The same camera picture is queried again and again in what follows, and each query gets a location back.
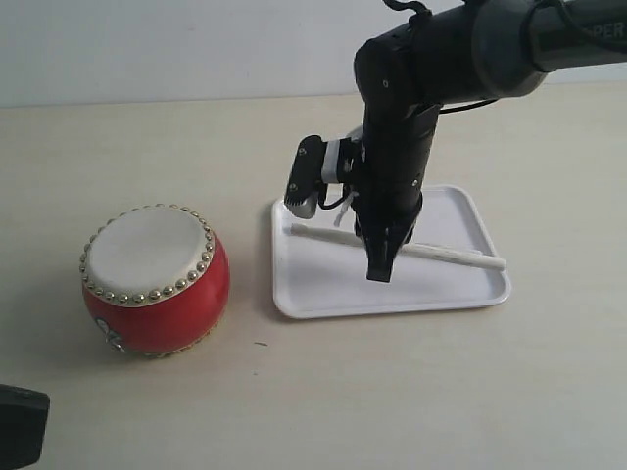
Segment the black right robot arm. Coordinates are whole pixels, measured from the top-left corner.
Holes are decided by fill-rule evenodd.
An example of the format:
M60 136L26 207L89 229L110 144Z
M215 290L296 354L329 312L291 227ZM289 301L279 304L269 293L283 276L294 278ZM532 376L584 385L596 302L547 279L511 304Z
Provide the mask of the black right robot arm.
M367 279L388 282L410 239L440 115L625 58L622 1L465 1L366 40L354 58L364 114L352 208Z

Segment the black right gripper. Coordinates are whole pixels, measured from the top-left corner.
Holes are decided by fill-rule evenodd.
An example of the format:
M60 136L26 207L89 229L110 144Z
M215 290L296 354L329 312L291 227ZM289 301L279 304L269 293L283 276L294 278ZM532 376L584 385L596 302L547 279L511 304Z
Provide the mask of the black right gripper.
M371 105L364 108L353 209L356 234L365 242L369 281L390 282L396 255L412 237L440 111L439 105L416 105L393 116Z

